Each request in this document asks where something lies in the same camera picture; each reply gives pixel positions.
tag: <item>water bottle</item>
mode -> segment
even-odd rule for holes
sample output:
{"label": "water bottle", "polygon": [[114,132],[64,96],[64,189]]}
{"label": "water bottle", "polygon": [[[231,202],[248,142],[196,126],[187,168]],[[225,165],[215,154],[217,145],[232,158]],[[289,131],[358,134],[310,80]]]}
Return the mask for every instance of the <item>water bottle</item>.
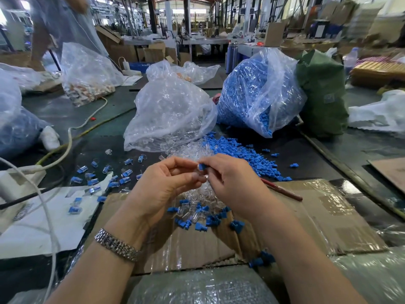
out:
{"label": "water bottle", "polygon": [[348,76],[350,71],[356,66],[358,60],[358,48],[354,47],[352,51],[343,60],[343,65],[345,66],[345,73]]}

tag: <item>dark table surface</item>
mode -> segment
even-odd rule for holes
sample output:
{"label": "dark table surface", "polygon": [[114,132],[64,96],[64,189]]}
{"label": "dark table surface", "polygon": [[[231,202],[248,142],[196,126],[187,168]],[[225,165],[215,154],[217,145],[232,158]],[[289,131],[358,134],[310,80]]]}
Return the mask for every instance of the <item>dark table surface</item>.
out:
{"label": "dark table surface", "polygon": [[[137,93],[129,92],[130,88],[131,87],[119,87],[114,94],[108,96],[108,105],[95,116],[97,120],[91,122],[87,128],[104,119],[133,108]],[[217,93],[217,91],[207,91],[207,93],[212,96]],[[364,105],[378,101],[379,96],[377,96],[374,91],[351,88],[348,89],[345,99],[348,105]],[[23,99],[23,106],[38,117],[54,125],[63,143],[67,142],[67,128],[83,123],[88,115],[102,104],[103,102],[99,100],[75,108],[71,105],[68,98],[63,96],[63,93],[28,96]],[[123,149],[123,133],[134,115],[135,110],[132,110],[96,128],[78,141],[75,141],[72,152],[62,163],[66,171],[66,179],[70,179],[75,175],[78,166],[90,166],[94,158],[99,159],[100,166],[109,164],[113,166],[115,171],[120,171],[124,167],[124,160],[128,158],[138,158],[141,152],[136,150],[125,152]],[[329,180],[346,195],[348,201],[371,226],[378,229],[386,229],[394,225],[394,230],[405,231],[401,219],[373,203],[353,186],[353,184],[347,181],[336,168],[300,135],[295,127],[287,126],[275,132],[272,139],[263,138],[248,129],[231,128],[230,130],[226,130],[225,128],[226,126],[216,125],[214,131],[225,137],[238,138],[238,141],[243,145],[253,144],[257,152],[261,152],[263,148],[270,148],[272,152],[280,153],[280,156],[276,158],[276,163],[278,164],[278,170],[284,177],[290,176],[294,180],[313,178]],[[405,156],[405,149],[401,147],[403,141],[404,140],[401,138],[386,133],[348,129],[347,132],[340,137],[321,142],[340,160],[372,185],[379,194],[392,201],[397,201],[403,199],[403,196],[388,181],[369,168],[367,160]],[[17,166],[34,164],[43,156],[43,153],[36,150],[38,147],[39,146],[35,146],[29,149],[12,162]],[[106,149],[112,150],[111,156],[104,153]],[[147,153],[147,159],[144,160],[142,164],[134,164],[134,173],[131,175],[132,181],[128,183],[129,188],[132,188],[136,183],[134,179],[135,175],[140,171],[144,171],[149,165],[158,162],[159,155],[160,153]],[[48,163],[56,158],[57,156],[51,158]],[[290,168],[289,165],[291,163],[298,163],[299,168]],[[41,186],[46,187],[48,183],[52,182],[55,177],[57,177],[57,173],[60,173],[58,169],[53,168],[48,170],[47,176],[41,183]],[[103,179],[102,174],[97,176],[100,180]],[[384,240],[386,240],[388,245],[397,246],[405,244],[403,238],[401,233],[387,233]],[[74,252],[72,251],[58,254],[59,277],[63,276],[66,271],[66,264],[73,254]],[[47,256],[1,260],[0,281],[2,284],[0,286],[0,294],[2,294],[2,297],[0,303],[7,303],[17,292],[46,287],[50,267],[50,257]]]}

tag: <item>metal watch band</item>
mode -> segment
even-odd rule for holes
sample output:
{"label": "metal watch band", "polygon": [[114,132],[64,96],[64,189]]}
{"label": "metal watch band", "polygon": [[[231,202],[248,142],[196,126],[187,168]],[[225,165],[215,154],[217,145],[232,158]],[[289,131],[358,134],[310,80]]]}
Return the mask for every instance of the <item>metal watch band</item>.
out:
{"label": "metal watch band", "polygon": [[104,230],[104,228],[100,229],[100,231],[94,236],[94,239],[102,246],[104,246],[107,250],[114,252],[115,254],[126,260],[135,262],[136,257],[139,254],[139,251],[135,250],[132,246],[109,234]]}

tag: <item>blue plastic crate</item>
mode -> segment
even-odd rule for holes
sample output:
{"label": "blue plastic crate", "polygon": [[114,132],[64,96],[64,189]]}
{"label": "blue plastic crate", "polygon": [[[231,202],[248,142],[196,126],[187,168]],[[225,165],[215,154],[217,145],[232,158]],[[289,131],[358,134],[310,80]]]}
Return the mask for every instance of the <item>blue plastic crate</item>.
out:
{"label": "blue plastic crate", "polygon": [[140,71],[141,73],[146,73],[148,67],[152,65],[151,63],[129,63],[129,69],[133,71]]}

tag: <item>green bag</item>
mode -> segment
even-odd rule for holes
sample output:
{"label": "green bag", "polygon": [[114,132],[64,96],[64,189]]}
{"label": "green bag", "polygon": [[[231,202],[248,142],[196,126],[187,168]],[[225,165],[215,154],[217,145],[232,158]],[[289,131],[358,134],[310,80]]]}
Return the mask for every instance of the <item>green bag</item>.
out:
{"label": "green bag", "polygon": [[308,100],[300,116],[317,137],[343,134],[349,113],[342,64],[318,50],[297,57],[296,77]]}

